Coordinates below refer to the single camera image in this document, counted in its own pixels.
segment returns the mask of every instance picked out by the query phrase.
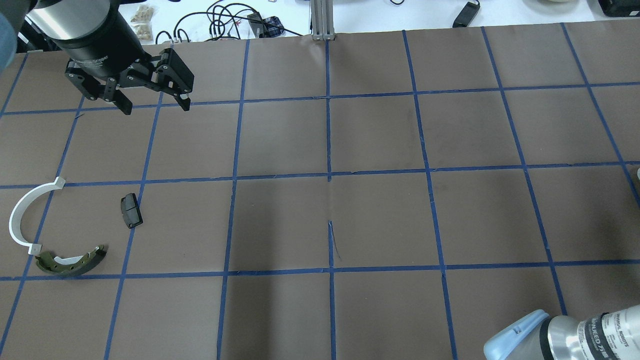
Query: cable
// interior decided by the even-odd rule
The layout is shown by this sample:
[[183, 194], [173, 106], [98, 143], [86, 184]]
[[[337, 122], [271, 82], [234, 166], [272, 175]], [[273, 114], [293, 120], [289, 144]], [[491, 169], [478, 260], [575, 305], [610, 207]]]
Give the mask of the cable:
[[178, 38], [180, 39], [180, 41], [182, 41], [182, 38], [180, 37], [180, 31], [184, 33], [184, 36], [187, 38], [187, 42], [190, 42], [191, 40], [189, 39], [189, 35], [187, 35], [187, 32], [183, 29], [178, 29]]
[[160, 32], [158, 33], [158, 35], [156, 35], [156, 45], [158, 44], [158, 38], [159, 38], [159, 37], [160, 37], [160, 35], [162, 35], [163, 33], [164, 33], [164, 34], [166, 34], [166, 36], [168, 36], [168, 37], [169, 37], [169, 40], [171, 40], [171, 43], [173, 43], [173, 38], [171, 37], [171, 34], [169, 34], [169, 31], [167, 31], [167, 30], [162, 30], [162, 31], [160, 31]]
[[[249, 19], [247, 17], [242, 17], [242, 16], [226, 15], [226, 14], [222, 14], [222, 13], [213, 13], [213, 12], [193, 12], [193, 13], [188, 13], [187, 15], [181, 17], [180, 20], [178, 20], [178, 22], [175, 24], [175, 27], [173, 28], [173, 34], [177, 36], [177, 30], [178, 30], [178, 26], [180, 25], [180, 23], [184, 19], [186, 19], [186, 18], [188, 18], [190, 16], [194, 16], [194, 15], [217, 15], [218, 17], [224, 16], [224, 17], [230, 17], [231, 19], [241, 19], [241, 20], [248, 20], [250, 22], [255, 22], [255, 19]], [[272, 28], [284, 30], [284, 31], [286, 31], [288, 33], [292, 33], [293, 35], [298, 35], [299, 37], [302, 36], [302, 34], [299, 34], [299, 33], [295, 32], [295, 31], [291, 31], [291, 30], [289, 30], [289, 29], [287, 29], [287, 28], [285, 28], [283, 26], [274, 26], [274, 25], [271, 25], [271, 24], [266, 24], [264, 22], [264, 20], [261, 20], [260, 22], [265, 27], [269, 26], [269, 27], [272, 27]]]
[[210, 38], [205, 41], [216, 41], [217, 39], [221, 39], [221, 38], [232, 38], [232, 39], [240, 40], [240, 38], [237, 38], [237, 37], [217, 37], [217, 38]]
[[[209, 7], [207, 8], [207, 11], [208, 11], [208, 12], [212, 11], [211, 9], [212, 9], [216, 4], [221, 3], [221, 2], [222, 2], [222, 0], [217, 0], [215, 3], [213, 3], [213, 4], [209, 5]], [[213, 19], [212, 19], [210, 16], [208, 16], [208, 15], [207, 15], [207, 19], [209, 19], [209, 21], [213, 22]]]
[[[233, 24], [234, 24], [233, 27], [234, 27], [234, 29], [236, 29], [237, 37], [240, 37], [240, 30], [238, 29], [238, 25], [237, 25], [237, 22], [236, 22], [236, 17], [241, 12], [250, 11], [250, 9], [242, 9], [242, 10], [238, 11], [235, 15], [232, 15], [231, 11], [228, 9], [232, 5], [236, 5], [236, 4], [229, 4], [229, 5], [226, 5], [226, 6], [216, 5], [216, 6], [213, 7], [213, 12], [214, 13], [216, 13], [216, 9], [217, 8], [220, 8], [220, 13], [218, 13], [218, 18], [211, 22], [212, 24], [215, 23], [215, 28], [214, 28], [213, 33], [211, 32], [211, 28], [212, 27], [209, 26], [209, 34], [211, 35], [211, 37], [213, 37], [214, 35], [217, 36], [218, 33], [220, 35], [224, 35], [225, 33], [227, 33], [227, 36], [229, 36], [231, 34], [231, 30], [229, 32], [227, 32], [227, 25], [229, 23], [231, 23], [231, 22], [233, 22]], [[226, 22], [222, 22], [221, 15], [227, 16], [227, 14], [222, 14], [222, 12], [227, 12], [229, 16], [232, 16], [231, 19], [227, 20]]]

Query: white semicircular bracket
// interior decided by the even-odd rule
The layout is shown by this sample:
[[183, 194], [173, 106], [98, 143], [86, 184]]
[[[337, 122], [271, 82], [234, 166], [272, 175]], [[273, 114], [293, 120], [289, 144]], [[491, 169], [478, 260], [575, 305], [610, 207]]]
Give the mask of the white semicircular bracket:
[[66, 181], [58, 176], [53, 181], [53, 183], [42, 184], [36, 188], [31, 189], [28, 193], [24, 194], [24, 196], [18, 201], [18, 203], [13, 208], [11, 212], [11, 216], [9, 217], [9, 233], [15, 242], [22, 246], [29, 247], [30, 255], [39, 255], [42, 250], [41, 244], [30, 243], [24, 239], [22, 235], [22, 230], [20, 229], [20, 224], [22, 223], [22, 216], [24, 212], [27, 211], [27, 208], [31, 203], [39, 198], [41, 195], [51, 192], [53, 190], [60, 190], [64, 187]]

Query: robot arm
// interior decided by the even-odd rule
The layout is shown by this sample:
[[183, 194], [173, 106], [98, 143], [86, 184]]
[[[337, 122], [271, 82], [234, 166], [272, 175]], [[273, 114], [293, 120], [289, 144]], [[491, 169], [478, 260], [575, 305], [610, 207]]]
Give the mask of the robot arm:
[[[15, 34], [26, 14], [69, 54], [65, 75], [87, 99], [112, 102], [129, 115], [132, 103], [118, 88], [144, 86], [173, 96], [184, 111], [189, 110], [193, 73], [173, 49], [159, 56], [147, 54], [118, 13], [118, 1], [0, 0], [0, 9], [0, 33], [8, 41], [0, 40], [5, 57], [13, 57]], [[6, 26], [3, 32], [3, 19], [4, 25], [11, 24], [11, 34], [6, 34]]]

